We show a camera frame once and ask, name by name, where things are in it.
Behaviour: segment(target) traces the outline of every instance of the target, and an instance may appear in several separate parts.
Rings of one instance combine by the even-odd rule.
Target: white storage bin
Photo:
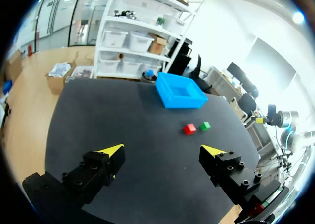
[[[147,33],[131,31],[129,48],[134,52],[147,52],[153,40]]]
[[[172,33],[183,34],[185,30],[185,22],[177,19],[176,17],[164,15],[165,23],[163,28],[171,31]]]
[[[124,57],[122,59],[123,67],[122,72],[123,74],[127,75],[136,75],[140,66],[142,65],[139,58],[132,58],[132,57]]]
[[[141,67],[141,73],[152,70],[154,75],[157,76],[158,72],[161,70],[162,66],[155,59],[143,59],[143,65]]]
[[[105,47],[121,48],[128,32],[120,29],[105,30]]]
[[[115,73],[118,63],[120,62],[120,59],[113,60],[113,58],[117,55],[117,53],[100,53],[98,72]]]
[[[85,66],[85,65],[81,65],[81,66],[77,66],[73,73],[72,73],[72,77],[75,78],[92,78],[93,77],[93,66]]]

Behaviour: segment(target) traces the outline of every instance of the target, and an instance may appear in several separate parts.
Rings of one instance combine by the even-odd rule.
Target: red object
[[[186,135],[194,134],[194,133],[196,132],[196,128],[195,128],[195,126],[193,125],[193,123],[187,124],[187,125],[184,127],[184,132],[185,132]]]
[[[32,54],[33,54],[32,45],[29,44],[29,45],[28,45],[28,56],[31,56]]]
[[[256,204],[255,208],[249,212],[248,216],[256,216],[259,213],[261,213],[262,211],[264,211],[264,207],[261,204]]]

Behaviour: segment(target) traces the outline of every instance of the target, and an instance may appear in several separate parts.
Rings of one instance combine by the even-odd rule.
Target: red cube
[[[186,135],[194,134],[194,133],[196,132],[196,128],[195,128],[195,126],[193,125],[193,123],[187,124],[187,125],[184,127],[184,132],[185,132]]]

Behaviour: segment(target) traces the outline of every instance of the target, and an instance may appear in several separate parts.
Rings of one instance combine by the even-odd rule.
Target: black tabletop
[[[228,102],[207,97],[200,109],[166,109],[151,84],[72,80],[51,119],[46,171],[61,180],[87,151],[123,143],[125,163],[84,210],[117,224],[216,224],[233,204],[199,164],[200,145],[234,150],[252,170],[258,152]],[[204,121],[208,131],[184,134]]]

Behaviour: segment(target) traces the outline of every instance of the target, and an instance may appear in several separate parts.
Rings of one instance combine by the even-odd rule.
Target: green cube
[[[200,129],[201,129],[202,131],[206,131],[206,130],[208,130],[210,127],[211,127],[211,126],[210,126],[209,122],[203,122],[203,123],[200,125]]]

